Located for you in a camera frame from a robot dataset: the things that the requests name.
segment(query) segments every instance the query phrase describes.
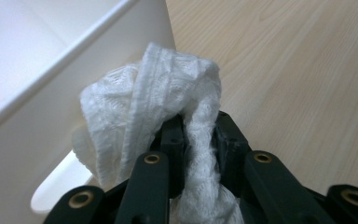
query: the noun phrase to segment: white container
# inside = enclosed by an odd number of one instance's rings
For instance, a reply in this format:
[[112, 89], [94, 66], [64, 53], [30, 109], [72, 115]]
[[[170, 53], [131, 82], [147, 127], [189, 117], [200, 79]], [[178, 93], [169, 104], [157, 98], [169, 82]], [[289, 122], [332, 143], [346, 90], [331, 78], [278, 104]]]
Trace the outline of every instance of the white container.
[[151, 41], [174, 49], [162, 0], [0, 1], [0, 224], [44, 220], [31, 200], [84, 124], [78, 94]]

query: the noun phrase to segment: white cloth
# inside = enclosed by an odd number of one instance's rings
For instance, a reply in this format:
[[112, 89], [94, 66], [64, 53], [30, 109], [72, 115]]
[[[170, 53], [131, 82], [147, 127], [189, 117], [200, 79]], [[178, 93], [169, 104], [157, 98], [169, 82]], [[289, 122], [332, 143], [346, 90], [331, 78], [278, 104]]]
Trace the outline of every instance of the white cloth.
[[235, 197], [219, 184], [211, 146], [218, 70], [212, 61], [150, 44], [140, 64], [112, 71], [82, 91], [90, 137], [85, 130], [74, 134], [77, 157], [110, 189], [130, 177], [163, 121], [181, 113], [192, 148], [171, 223], [243, 223]]

